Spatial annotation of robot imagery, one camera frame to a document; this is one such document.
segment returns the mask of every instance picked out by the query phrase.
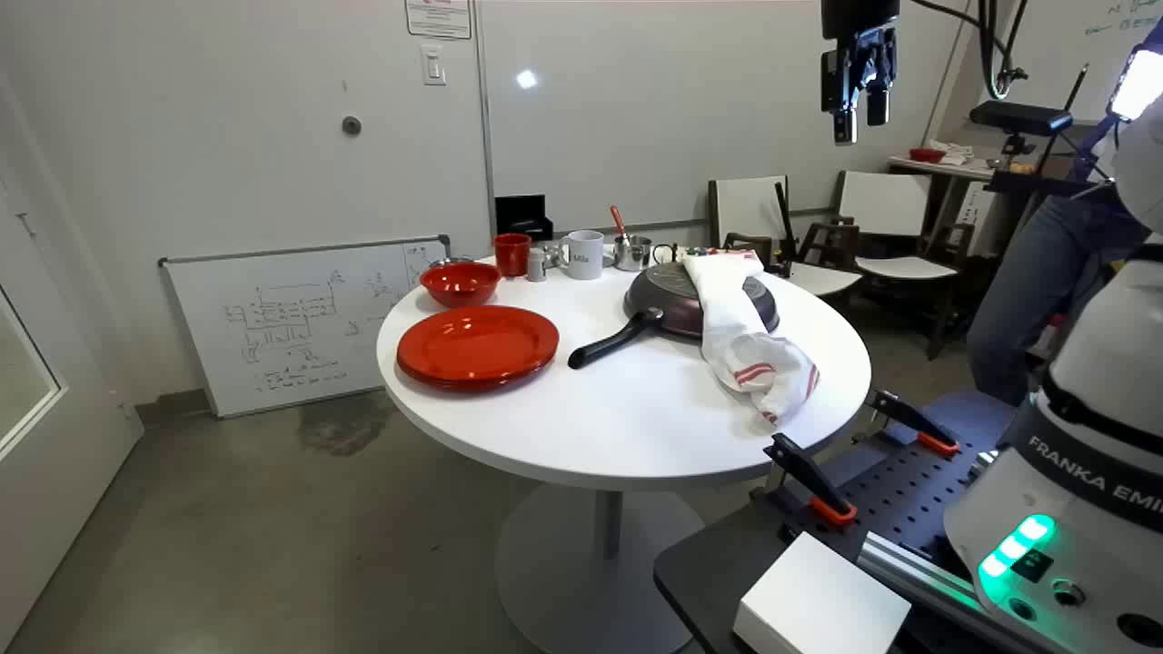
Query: green light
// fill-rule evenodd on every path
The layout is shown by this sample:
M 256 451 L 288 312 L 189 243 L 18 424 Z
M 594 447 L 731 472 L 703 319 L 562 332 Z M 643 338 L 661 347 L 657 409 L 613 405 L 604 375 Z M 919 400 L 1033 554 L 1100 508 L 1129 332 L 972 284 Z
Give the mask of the green light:
M 1028 554 L 1028 544 L 1021 544 L 1018 539 L 1006 539 L 997 554 L 1000 554 L 1000 561 L 1015 562 Z
M 991 582 L 1003 582 L 1010 574 L 1010 566 L 1028 558 L 1028 548 L 1047 544 L 1052 539 L 1056 525 L 1051 518 L 1028 518 L 1018 525 L 1018 530 L 1006 535 L 1006 542 L 1000 542 L 983 561 L 982 561 L 982 574 Z
M 983 571 L 983 577 L 1003 577 L 1010 566 L 1006 566 L 1003 561 L 987 558 L 987 561 L 982 562 L 982 571 Z

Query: cup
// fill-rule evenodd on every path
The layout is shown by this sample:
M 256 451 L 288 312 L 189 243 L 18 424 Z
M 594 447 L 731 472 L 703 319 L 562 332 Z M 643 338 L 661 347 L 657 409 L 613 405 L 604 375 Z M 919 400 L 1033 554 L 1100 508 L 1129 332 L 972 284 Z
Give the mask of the cup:
M 653 246 L 646 237 L 629 237 L 629 234 L 613 237 L 613 271 L 636 274 L 636 271 L 646 271 L 649 260 L 653 260 Z
M 594 281 L 605 264 L 605 237 L 599 234 L 568 234 L 558 243 L 562 274 L 575 281 Z
M 500 275 L 524 275 L 530 271 L 530 246 L 534 246 L 534 237 L 525 234 L 497 234 L 494 255 L 497 255 Z

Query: black frying pan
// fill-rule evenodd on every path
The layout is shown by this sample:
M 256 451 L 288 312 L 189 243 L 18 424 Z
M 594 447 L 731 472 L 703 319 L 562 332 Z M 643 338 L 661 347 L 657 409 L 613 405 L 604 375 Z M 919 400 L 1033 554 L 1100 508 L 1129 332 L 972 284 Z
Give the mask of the black frying pan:
M 769 292 L 751 275 L 741 284 L 741 292 L 751 300 L 765 332 L 774 332 L 777 306 L 774 306 Z M 643 271 L 633 281 L 633 286 L 626 292 L 626 312 L 629 312 L 629 323 L 616 335 L 575 348 L 568 364 L 575 371 L 588 369 L 643 332 L 668 332 L 668 335 L 692 338 L 692 342 L 702 338 L 696 292 L 692 292 L 686 271 L 674 263 Z

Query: sign on wall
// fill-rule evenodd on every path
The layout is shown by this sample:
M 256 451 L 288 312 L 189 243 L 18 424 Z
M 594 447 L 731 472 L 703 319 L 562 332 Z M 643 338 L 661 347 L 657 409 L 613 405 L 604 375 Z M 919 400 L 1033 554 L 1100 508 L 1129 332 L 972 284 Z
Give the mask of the sign on wall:
M 472 0 L 404 0 L 411 36 L 472 40 Z

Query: table top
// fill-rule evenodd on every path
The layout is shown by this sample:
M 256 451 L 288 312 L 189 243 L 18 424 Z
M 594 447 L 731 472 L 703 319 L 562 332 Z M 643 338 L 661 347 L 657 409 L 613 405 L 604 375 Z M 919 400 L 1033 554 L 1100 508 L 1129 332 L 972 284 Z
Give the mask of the table top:
M 588 491 L 661 491 L 755 480 L 774 432 L 746 396 L 731 396 L 702 361 L 696 342 L 643 335 L 581 371 L 577 347 L 626 326 L 626 292 L 636 274 L 599 281 L 550 274 L 540 284 L 500 281 L 489 306 L 540 312 L 558 332 L 551 364 L 512 389 L 457 396 L 411 382 L 397 342 L 438 306 L 415 286 L 376 332 L 376 371 L 397 409 L 443 447 L 484 467 Z M 782 326 L 818 369 L 812 396 L 782 424 L 798 447 L 844 429 L 868 396 L 871 364 L 856 332 L 821 300 L 762 275 Z
M 909 170 L 928 170 L 928 174 L 969 177 L 969 181 L 987 181 L 991 177 L 983 159 L 969 159 L 961 166 L 953 166 L 953 163 L 928 163 L 928 159 L 891 158 L 891 163 L 895 166 L 909 166 Z

